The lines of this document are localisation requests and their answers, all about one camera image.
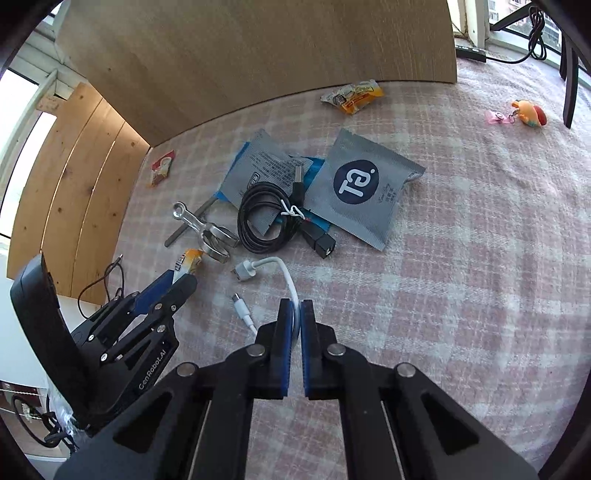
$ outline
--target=gray wrapper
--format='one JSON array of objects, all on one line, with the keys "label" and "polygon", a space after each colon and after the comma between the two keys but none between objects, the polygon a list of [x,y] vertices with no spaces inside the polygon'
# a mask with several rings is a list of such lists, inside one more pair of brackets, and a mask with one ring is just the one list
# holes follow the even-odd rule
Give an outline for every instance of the gray wrapper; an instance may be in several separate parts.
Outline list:
[{"label": "gray wrapper", "polygon": [[[240,208],[246,190],[259,181],[279,185],[289,196],[293,189],[296,167],[302,166],[305,175],[311,165],[309,158],[285,153],[267,132],[260,129],[226,175],[220,191],[236,208]],[[251,215],[250,223],[264,235],[277,215],[277,210],[262,207]]]},{"label": "gray wrapper", "polygon": [[402,155],[341,129],[304,207],[383,250],[402,187],[424,172]]}]

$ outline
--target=metal screw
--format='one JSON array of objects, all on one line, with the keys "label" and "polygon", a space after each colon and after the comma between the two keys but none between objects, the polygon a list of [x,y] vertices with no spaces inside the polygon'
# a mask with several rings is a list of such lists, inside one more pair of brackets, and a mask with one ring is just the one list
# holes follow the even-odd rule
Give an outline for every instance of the metal screw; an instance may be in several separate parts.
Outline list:
[{"label": "metal screw", "polygon": [[246,353],[250,356],[263,356],[265,355],[265,347],[260,343],[253,343],[246,347]]},{"label": "metal screw", "polygon": [[195,373],[195,365],[185,362],[177,367],[177,375],[179,377],[190,377]]},{"label": "metal screw", "polygon": [[345,345],[341,345],[340,343],[331,343],[326,351],[332,356],[343,356],[347,351],[347,347],[345,347]]},{"label": "metal screw", "polygon": [[396,371],[398,372],[398,375],[404,378],[414,377],[414,374],[417,373],[417,369],[414,368],[414,365],[407,363],[398,365]]}]

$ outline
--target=white usb cable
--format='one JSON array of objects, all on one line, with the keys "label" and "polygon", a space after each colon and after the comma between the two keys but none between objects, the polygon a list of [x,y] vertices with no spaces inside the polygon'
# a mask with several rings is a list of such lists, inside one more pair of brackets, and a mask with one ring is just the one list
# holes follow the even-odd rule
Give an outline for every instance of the white usb cable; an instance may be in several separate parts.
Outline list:
[{"label": "white usb cable", "polygon": [[240,319],[246,323],[246,326],[249,327],[250,330],[252,330],[252,333],[256,335],[258,331],[254,322],[252,321],[251,312],[248,310],[248,307],[246,306],[246,303],[242,297],[238,293],[235,293],[232,295],[232,301],[234,302],[234,309],[236,310],[236,313]]},{"label": "white usb cable", "polygon": [[[289,272],[289,270],[287,270],[287,266],[285,265],[285,262],[279,257],[267,257],[267,258],[263,258],[262,260],[256,260],[256,261],[245,260],[244,262],[236,265],[236,267],[234,268],[234,272],[236,272],[236,276],[238,277],[238,280],[240,280],[240,281],[250,280],[252,277],[254,277],[256,275],[257,267],[260,267],[260,266],[265,265],[267,263],[276,263],[277,265],[279,265],[279,267],[281,268],[281,272],[283,273],[283,276],[285,277],[285,282],[287,283],[287,288],[290,291],[291,302],[294,307],[294,321],[293,321],[293,325],[291,328],[291,347],[293,348],[296,345],[297,339],[300,335],[300,325],[301,325],[301,323],[300,323],[300,299],[297,296],[297,292],[296,292],[296,288],[295,288],[296,286],[294,285],[294,281],[291,279],[290,272]],[[248,311],[248,307],[244,303],[244,300],[242,300],[240,298],[240,295],[235,294],[232,297],[232,300],[234,300],[234,308],[236,309],[238,316],[240,316],[240,318],[244,321],[244,323],[249,325],[247,323],[246,317],[248,317],[248,319],[252,323],[252,319],[250,317],[250,312]],[[242,302],[242,304],[244,304],[245,310],[242,308],[242,305],[237,306],[237,304],[240,301]]]}]

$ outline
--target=toy keychain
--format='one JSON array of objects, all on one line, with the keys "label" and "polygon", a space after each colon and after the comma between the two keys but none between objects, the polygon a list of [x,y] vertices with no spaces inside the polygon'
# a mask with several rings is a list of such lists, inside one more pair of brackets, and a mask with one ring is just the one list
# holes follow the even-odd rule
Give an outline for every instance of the toy keychain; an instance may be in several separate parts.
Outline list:
[{"label": "toy keychain", "polygon": [[538,105],[527,100],[516,100],[511,103],[515,108],[510,115],[504,115],[502,112],[493,112],[488,110],[485,112],[485,118],[489,124],[512,124],[515,122],[515,117],[519,118],[524,124],[529,127],[541,127],[548,123],[546,114]]}]

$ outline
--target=metal clamp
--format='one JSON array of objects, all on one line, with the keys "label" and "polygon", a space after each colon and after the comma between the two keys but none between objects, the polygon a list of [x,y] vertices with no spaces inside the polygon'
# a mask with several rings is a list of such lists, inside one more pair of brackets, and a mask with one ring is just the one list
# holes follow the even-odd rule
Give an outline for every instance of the metal clamp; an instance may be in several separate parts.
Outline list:
[{"label": "metal clamp", "polygon": [[240,243],[240,239],[229,229],[204,222],[192,214],[183,202],[173,205],[173,217],[195,230],[201,240],[203,252],[220,263],[226,263],[230,258],[226,247],[234,248]]}]

